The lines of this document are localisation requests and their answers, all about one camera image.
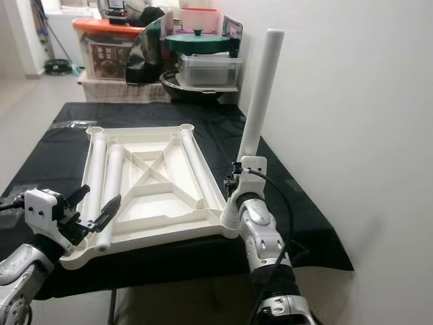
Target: white plastic rod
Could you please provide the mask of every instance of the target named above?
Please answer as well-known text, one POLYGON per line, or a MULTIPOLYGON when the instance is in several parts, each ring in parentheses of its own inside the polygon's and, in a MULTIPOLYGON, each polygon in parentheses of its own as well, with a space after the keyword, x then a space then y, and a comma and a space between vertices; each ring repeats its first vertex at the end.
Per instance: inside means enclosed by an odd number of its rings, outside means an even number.
MULTIPOLYGON (((120 194, 120 184, 122 182, 122 166, 124 159, 124 149, 120 144, 113 144, 108 149, 108 166, 106 173, 106 184, 104 188, 104 198, 102 206, 107 204, 113 197, 120 194)), ((113 233, 114 220, 111 220, 105 229, 96 237, 96 249, 105 252, 110 249, 113 233)))
POLYGON ((180 135, 181 135, 181 141, 183 147, 185 148, 189 162, 191 163, 198 185, 202 189, 204 200, 206 201, 208 208, 218 209, 219 208, 218 201, 215 198, 212 188, 210 187, 210 183, 206 176, 206 172, 204 171, 202 162, 200 161, 200 157, 198 156, 191 131, 188 129, 183 129, 181 130, 180 135))
POLYGON ((107 135, 103 132, 92 134, 92 163, 90 167, 90 192, 86 198, 86 212, 84 220, 95 221, 101 211, 102 184, 104 182, 104 169, 106 167, 107 135))
POLYGON ((266 32, 262 60, 252 90, 250 108, 248 109, 237 161, 240 161, 243 156, 256 156, 283 38, 284 31, 282 30, 268 29, 266 32))

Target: white cylinder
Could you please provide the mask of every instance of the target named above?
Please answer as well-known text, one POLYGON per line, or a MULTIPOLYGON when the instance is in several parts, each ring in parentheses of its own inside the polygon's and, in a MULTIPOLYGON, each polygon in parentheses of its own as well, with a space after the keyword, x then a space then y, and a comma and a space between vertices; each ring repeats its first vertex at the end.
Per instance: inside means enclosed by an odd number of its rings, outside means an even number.
POLYGON ((215 198, 212 188, 210 187, 209 179, 206 176, 206 172, 204 171, 202 162, 200 161, 200 157, 198 156, 196 146, 194 145, 192 139, 191 131, 188 129, 183 129, 181 130, 180 135, 183 147, 185 148, 189 162, 191 163, 194 175, 196 176, 198 185, 202 190, 204 200, 206 201, 208 208, 218 209, 218 201, 215 198))
MULTIPOLYGON (((122 166, 124 159, 124 149, 120 144, 113 144, 108 150, 108 166, 106 172, 106 184, 104 188, 104 198, 102 206, 107 204, 115 196, 120 194, 122 183, 122 166)), ((96 249, 105 252, 110 248, 113 233, 114 220, 111 220, 105 229, 96 237, 96 249)))
POLYGON ((262 60, 252 90, 250 108, 248 109, 237 161, 240 161, 243 156, 255 156, 257 153, 283 38, 284 31, 282 30, 268 29, 266 32, 262 60))
POLYGON ((101 131, 92 134, 92 163, 88 185, 90 192, 86 197, 86 211, 83 219, 95 221, 101 211, 102 186, 106 166, 107 135, 101 131))

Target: orange storage box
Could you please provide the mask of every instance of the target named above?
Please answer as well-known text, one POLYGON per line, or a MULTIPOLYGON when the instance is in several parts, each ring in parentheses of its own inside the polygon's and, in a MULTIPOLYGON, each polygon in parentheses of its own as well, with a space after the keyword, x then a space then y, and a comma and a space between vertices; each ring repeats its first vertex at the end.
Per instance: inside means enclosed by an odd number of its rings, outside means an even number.
POLYGON ((131 47, 144 27, 110 25, 107 19, 79 18, 72 23, 89 79, 124 80, 131 47))

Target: pink box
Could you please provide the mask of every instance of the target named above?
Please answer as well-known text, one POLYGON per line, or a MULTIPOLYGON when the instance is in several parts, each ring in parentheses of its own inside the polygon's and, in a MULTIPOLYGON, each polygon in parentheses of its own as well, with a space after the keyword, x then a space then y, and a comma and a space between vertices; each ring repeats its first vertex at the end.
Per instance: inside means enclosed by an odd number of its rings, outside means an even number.
POLYGON ((183 8, 182 27, 187 32, 201 29, 203 33, 214 33, 218 26, 218 11, 207 8, 183 8))

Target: black tablecloth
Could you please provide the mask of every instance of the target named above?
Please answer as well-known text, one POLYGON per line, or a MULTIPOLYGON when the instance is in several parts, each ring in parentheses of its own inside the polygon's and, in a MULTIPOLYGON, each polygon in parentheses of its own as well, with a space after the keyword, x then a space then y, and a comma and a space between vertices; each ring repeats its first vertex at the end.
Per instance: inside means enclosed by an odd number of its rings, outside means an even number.
MULTIPOLYGON (((38 184, 40 188, 50 188, 63 195, 80 186, 89 141, 85 129, 66 127, 62 123, 77 120, 96 121, 96 125, 105 128, 193 124, 197 143, 224 195, 223 179, 237 156, 245 124, 244 115, 234 105, 68 103, 3 196, 14 186, 26 184, 38 184)), ((294 266, 353 270, 333 227, 263 140, 258 155, 267 157, 268 176, 277 182, 293 206, 294 239, 310 250, 294 266)), ((267 186, 265 196, 279 231, 286 234, 287 212, 279 194, 267 186)), ((0 230, 0 260, 31 234, 23 217, 13 229, 0 230)), ((74 271, 57 265, 38 298, 246 272, 249 272, 248 263, 240 238, 209 236, 98 257, 74 271)))

